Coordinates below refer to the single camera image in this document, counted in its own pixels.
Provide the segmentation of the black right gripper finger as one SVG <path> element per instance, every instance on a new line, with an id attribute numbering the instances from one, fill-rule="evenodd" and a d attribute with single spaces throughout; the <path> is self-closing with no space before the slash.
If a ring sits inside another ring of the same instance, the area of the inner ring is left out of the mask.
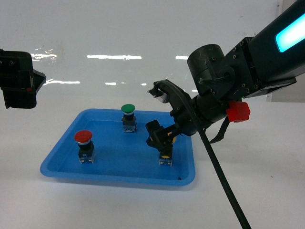
<path id="1" fill-rule="evenodd" d="M 157 136 L 159 157 L 172 157 L 173 144 L 176 141 L 176 136 L 168 128 L 163 128 Z"/>
<path id="2" fill-rule="evenodd" d="M 146 144 L 149 147 L 157 149 L 158 152 L 161 152 L 161 150 L 163 149 L 163 144 L 162 141 L 160 140 L 161 138 L 160 132 L 164 129 L 164 127 L 161 126 L 157 120 L 153 120 L 148 122 L 145 125 L 145 128 L 149 134 L 146 140 Z"/>

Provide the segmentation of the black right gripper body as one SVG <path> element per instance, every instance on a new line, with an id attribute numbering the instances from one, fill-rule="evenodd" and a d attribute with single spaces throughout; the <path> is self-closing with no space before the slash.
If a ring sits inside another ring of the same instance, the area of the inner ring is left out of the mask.
<path id="1" fill-rule="evenodd" d="M 168 94 L 172 111 L 170 116 L 179 126 L 181 133 L 192 136 L 227 116 L 228 102 L 217 101 L 212 93 L 191 98 L 188 93 L 169 80 L 153 83 L 154 87 Z"/>

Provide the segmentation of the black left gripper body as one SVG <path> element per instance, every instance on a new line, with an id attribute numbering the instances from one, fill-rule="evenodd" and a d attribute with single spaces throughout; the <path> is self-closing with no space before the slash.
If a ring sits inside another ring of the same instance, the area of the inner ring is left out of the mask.
<path id="1" fill-rule="evenodd" d="M 37 92 L 46 83 L 46 75 L 33 68 L 28 52 L 0 51 L 0 89 L 5 107 L 32 109 Z"/>

